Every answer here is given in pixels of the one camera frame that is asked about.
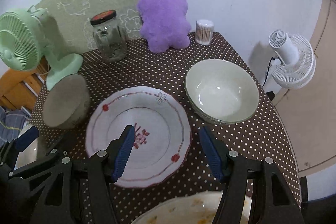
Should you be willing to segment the white floral plate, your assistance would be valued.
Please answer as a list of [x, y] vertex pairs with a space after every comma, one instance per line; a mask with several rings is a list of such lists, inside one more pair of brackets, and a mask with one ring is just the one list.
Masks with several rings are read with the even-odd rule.
[[184, 108], [170, 94], [137, 86], [104, 99], [87, 125], [85, 148], [88, 156], [106, 149], [127, 125], [134, 127], [135, 141], [117, 186], [154, 186], [182, 165], [190, 148], [191, 129]]

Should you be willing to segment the grey-green ceramic bowl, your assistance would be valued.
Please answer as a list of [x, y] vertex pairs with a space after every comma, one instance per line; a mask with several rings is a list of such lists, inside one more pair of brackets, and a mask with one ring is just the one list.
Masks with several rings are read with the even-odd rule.
[[51, 128], [69, 130], [86, 117], [91, 103], [85, 78], [72, 74], [59, 81], [48, 93], [42, 118]]

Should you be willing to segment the pale green large bowl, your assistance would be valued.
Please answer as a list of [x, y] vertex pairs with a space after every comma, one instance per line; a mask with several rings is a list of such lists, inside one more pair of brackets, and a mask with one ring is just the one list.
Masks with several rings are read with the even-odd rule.
[[259, 90], [242, 67], [225, 60], [199, 61], [186, 73], [185, 91], [195, 112], [211, 124], [235, 124], [251, 118]]

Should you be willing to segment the blue checkered clothes pile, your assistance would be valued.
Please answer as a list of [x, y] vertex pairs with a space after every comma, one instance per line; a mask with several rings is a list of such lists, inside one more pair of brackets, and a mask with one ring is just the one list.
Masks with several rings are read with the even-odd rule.
[[30, 116], [25, 111], [9, 110], [2, 106], [0, 115], [0, 146], [2, 147], [6, 142], [17, 139]]

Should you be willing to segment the yellow patterned plate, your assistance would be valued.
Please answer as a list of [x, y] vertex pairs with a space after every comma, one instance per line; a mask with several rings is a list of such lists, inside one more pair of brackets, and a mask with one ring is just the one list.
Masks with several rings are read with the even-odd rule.
[[201, 192], [165, 201], [136, 218], [132, 224], [211, 223], [222, 192]]

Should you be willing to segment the wooden chair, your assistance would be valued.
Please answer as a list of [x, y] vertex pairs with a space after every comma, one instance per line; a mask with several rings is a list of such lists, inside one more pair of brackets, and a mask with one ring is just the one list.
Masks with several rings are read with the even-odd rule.
[[1, 106], [10, 110], [25, 107], [32, 110], [45, 83], [49, 65], [43, 57], [32, 71], [9, 69], [1, 77]]

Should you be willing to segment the green desk fan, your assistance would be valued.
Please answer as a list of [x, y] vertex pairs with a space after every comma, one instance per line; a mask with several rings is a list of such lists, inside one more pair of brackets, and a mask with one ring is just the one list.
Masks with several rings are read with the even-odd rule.
[[83, 57], [68, 53], [56, 19], [47, 9], [14, 9], [1, 15], [1, 60], [16, 71], [37, 69], [44, 57], [51, 67], [46, 87], [78, 73]]

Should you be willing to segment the white small fan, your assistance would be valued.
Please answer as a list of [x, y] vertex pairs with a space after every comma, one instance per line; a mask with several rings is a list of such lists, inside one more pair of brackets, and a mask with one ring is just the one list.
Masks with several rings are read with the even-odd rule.
[[269, 36], [269, 45], [280, 60], [272, 72], [278, 85], [285, 89], [300, 89], [311, 81], [316, 61], [309, 40], [300, 34], [275, 30]]

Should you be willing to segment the glass jar black lid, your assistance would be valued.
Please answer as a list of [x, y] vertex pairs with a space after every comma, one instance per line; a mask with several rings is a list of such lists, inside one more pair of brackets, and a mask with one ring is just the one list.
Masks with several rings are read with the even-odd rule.
[[107, 10], [89, 20], [93, 27], [93, 38], [102, 59], [107, 63], [122, 60], [127, 54], [126, 38], [117, 21], [117, 12]]

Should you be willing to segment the cotton swab container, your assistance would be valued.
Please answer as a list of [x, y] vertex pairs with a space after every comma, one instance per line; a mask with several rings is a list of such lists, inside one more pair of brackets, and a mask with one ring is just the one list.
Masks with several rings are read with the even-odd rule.
[[201, 45], [209, 45], [213, 38], [214, 23], [211, 20], [199, 19], [196, 21], [195, 41]]

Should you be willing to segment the purple plush toy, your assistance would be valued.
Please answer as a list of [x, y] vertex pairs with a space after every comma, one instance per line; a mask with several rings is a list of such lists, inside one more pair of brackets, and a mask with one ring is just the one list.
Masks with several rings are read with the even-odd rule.
[[183, 49], [190, 45], [186, 0], [138, 0], [137, 9], [142, 19], [140, 34], [151, 52], [162, 53], [169, 48]]

